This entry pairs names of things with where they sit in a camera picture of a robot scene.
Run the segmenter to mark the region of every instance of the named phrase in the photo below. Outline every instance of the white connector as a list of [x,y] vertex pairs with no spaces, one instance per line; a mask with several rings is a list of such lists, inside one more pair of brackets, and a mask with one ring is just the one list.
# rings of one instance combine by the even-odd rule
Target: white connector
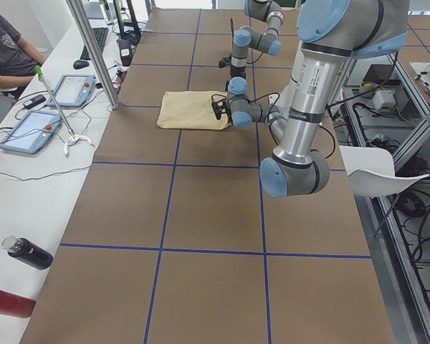
[[373,105],[377,110],[393,109],[395,108],[396,101],[391,91],[378,90],[374,94]]

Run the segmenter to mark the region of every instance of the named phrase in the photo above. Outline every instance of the bottle cap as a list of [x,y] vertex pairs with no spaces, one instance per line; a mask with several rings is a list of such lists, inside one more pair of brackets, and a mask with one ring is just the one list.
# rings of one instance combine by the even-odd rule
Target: bottle cap
[[15,236],[7,236],[1,243],[1,248],[11,253],[18,252],[21,246],[22,240],[17,239]]

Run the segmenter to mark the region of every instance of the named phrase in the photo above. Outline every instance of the mouse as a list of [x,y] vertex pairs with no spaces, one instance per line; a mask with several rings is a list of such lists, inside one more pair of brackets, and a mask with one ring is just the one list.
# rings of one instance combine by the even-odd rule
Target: mouse
[[76,70],[80,70],[80,69],[85,68],[87,66],[89,66],[89,62],[84,61],[83,59],[77,59],[75,62],[73,62],[73,67]]

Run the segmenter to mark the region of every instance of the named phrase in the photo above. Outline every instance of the black bottle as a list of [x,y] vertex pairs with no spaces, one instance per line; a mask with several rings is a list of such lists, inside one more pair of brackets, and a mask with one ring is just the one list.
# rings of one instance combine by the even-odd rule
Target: black bottle
[[10,257],[16,258],[38,270],[46,269],[52,263],[52,255],[50,253],[25,238],[8,236],[1,243],[1,247],[8,251]]

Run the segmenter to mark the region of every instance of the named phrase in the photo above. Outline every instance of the person's arm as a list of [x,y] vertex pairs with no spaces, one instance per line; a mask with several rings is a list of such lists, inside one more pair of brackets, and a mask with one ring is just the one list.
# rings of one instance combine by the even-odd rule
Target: person's arm
[[19,46],[19,48],[21,48],[21,50],[23,52],[25,52],[27,55],[29,55],[32,59],[34,59],[35,61],[37,61],[41,65],[44,64],[44,61],[46,61],[46,59],[43,57],[43,55],[41,55],[38,52],[38,50],[35,49],[35,47],[33,45],[28,43],[28,41],[26,41],[24,38],[22,38],[22,37],[19,38],[19,41],[17,41],[16,43]]
[[30,77],[8,77],[0,75],[0,87],[1,88],[13,88],[13,87],[25,87],[33,79]]

